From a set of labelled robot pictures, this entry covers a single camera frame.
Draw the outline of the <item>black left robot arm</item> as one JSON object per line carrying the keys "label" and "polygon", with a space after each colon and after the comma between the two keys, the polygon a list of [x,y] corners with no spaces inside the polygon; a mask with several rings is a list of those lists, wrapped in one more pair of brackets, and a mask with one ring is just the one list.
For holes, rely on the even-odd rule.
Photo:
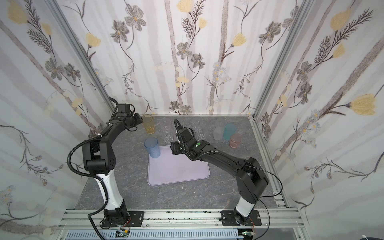
{"label": "black left robot arm", "polygon": [[125,130],[134,132],[142,122],[142,117],[136,113],[133,105],[116,104],[107,126],[95,140],[82,146],[85,170],[98,177],[98,186],[107,203],[103,207],[104,219],[101,221],[103,229],[122,226],[130,220],[130,214],[115,178],[117,159],[112,145],[120,133]]}

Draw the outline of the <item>blue plastic cup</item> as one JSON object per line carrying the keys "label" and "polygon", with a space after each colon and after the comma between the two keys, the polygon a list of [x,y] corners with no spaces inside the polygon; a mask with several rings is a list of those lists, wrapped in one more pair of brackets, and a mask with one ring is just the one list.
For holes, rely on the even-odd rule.
{"label": "blue plastic cup", "polygon": [[144,142],[144,146],[151,158],[155,159],[161,155],[158,139],[153,137],[147,138]]}

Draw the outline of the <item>pink plastic cup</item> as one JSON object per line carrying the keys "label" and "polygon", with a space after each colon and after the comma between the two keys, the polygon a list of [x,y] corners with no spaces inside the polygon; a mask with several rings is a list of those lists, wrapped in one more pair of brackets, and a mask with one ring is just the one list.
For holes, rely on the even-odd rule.
{"label": "pink plastic cup", "polygon": [[231,148],[237,148],[242,141],[242,137],[239,134],[233,134],[230,137],[229,145]]}

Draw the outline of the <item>yellow plastic cup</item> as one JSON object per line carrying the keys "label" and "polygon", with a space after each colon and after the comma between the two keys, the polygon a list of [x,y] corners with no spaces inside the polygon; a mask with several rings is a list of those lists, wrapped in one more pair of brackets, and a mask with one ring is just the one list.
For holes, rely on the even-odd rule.
{"label": "yellow plastic cup", "polygon": [[142,120],[143,120],[143,127],[145,128],[146,132],[149,135],[152,135],[155,133],[155,124],[154,124],[154,118],[152,115],[142,115]]}

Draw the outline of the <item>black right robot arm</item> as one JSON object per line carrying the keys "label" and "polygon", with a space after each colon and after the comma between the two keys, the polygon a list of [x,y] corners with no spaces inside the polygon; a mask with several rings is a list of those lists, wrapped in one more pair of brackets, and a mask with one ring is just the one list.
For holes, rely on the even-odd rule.
{"label": "black right robot arm", "polygon": [[254,158],[247,160],[218,150],[205,140],[197,140],[191,128],[174,119],[177,141],[171,143],[173,155],[185,155],[191,161],[207,162],[224,170],[236,179],[239,202],[234,208],[238,225],[245,225],[270,181]]}

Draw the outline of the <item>teal dimpled plastic cup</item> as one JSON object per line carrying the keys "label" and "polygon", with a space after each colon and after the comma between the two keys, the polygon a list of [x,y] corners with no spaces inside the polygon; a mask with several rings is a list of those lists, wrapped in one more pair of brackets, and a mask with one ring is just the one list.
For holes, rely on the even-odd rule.
{"label": "teal dimpled plastic cup", "polygon": [[223,138],[226,141],[231,139],[231,136],[236,133],[237,126],[233,123],[228,123],[224,126]]}

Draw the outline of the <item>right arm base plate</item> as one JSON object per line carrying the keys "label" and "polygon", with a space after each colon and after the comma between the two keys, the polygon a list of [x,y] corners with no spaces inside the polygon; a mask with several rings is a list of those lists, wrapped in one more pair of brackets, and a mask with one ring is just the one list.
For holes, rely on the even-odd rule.
{"label": "right arm base plate", "polygon": [[247,217],[242,216],[235,210],[223,210],[219,220],[224,227],[258,227],[262,225],[260,214],[256,210],[251,211]]}

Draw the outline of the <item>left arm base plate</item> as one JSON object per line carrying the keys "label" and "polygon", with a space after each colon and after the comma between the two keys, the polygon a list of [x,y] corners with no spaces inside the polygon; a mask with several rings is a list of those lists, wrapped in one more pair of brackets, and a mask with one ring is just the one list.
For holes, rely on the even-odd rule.
{"label": "left arm base plate", "polygon": [[111,227],[141,227],[144,220],[144,211],[130,211],[128,212],[128,218],[126,220],[123,217],[105,217],[100,222],[100,226],[103,229]]}

